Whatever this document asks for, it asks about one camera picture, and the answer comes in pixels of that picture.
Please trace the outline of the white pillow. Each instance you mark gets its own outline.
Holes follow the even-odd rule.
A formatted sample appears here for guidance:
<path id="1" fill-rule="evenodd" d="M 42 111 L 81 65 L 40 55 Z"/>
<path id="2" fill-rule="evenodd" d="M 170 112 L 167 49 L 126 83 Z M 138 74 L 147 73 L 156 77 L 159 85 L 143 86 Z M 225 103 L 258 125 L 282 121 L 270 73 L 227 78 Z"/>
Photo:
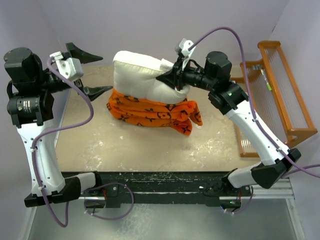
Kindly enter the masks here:
<path id="1" fill-rule="evenodd" d="M 170 88 L 156 77 L 172 69 L 173 63 L 166 59 L 121 50 L 113 58 L 114 89 L 123 95 L 152 102 L 177 104 L 190 92 L 190 86 L 181 90 Z"/>

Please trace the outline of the orange patterned pillowcase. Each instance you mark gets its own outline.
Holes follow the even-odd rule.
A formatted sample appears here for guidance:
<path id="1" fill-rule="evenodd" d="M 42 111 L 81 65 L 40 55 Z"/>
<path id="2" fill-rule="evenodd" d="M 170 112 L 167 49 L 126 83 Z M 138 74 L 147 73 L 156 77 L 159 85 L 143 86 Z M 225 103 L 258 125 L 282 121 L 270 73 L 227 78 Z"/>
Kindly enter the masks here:
<path id="1" fill-rule="evenodd" d="M 106 107 L 117 120 L 148 128 L 172 128 L 189 136 L 193 124 L 203 125 L 198 103 L 184 97 L 178 103 L 163 103 L 112 91 Z"/>

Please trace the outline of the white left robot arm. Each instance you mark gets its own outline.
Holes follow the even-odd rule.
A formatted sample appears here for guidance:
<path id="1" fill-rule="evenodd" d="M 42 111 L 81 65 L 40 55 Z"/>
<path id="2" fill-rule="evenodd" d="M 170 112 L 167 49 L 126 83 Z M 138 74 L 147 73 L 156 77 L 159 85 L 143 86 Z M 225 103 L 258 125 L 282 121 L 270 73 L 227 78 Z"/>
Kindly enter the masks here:
<path id="1" fill-rule="evenodd" d="M 66 52 L 55 52 L 49 57 L 51 66 L 43 68 L 41 59 L 27 47 L 8 51 L 4 68 L 10 77 L 7 85 L 7 112 L 20 135 L 27 154 L 32 185 L 24 199 L 26 207 L 67 203 L 87 191 L 98 196 L 103 191 L 96 172 L 85 172 L 64 177 L 59 169 L 55 150 L 54 93 L 70 88 L 91 103 L 109 86 L 87 87 L 82 83 L 84 64 L 101 61 L 74 43 L 66 44 Z"/>

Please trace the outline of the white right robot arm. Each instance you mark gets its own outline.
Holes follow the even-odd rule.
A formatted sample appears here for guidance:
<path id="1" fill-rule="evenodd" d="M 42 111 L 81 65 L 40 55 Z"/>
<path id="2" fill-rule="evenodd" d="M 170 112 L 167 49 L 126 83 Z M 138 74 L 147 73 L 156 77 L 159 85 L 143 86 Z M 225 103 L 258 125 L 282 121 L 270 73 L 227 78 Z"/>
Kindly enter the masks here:
<path id="1" fill-rule="evenodd" d="M 208 91 L 210 103 L 247 136 L 260 158 L 255 165 L 230 171 L 224 177 L 223 192 L 233 196 L 241 187 L 255 184 L 271 188 L 301 157 L 300 151 L 289 148 L 259 119 L 249 96 L 230 80 L 232 63 L 225 53 L 208 53 L 204 67 L 191 66 L 193 62 L 179 55 L 172 69 L 156 79 L 177 91 L 186 85 Z"/>

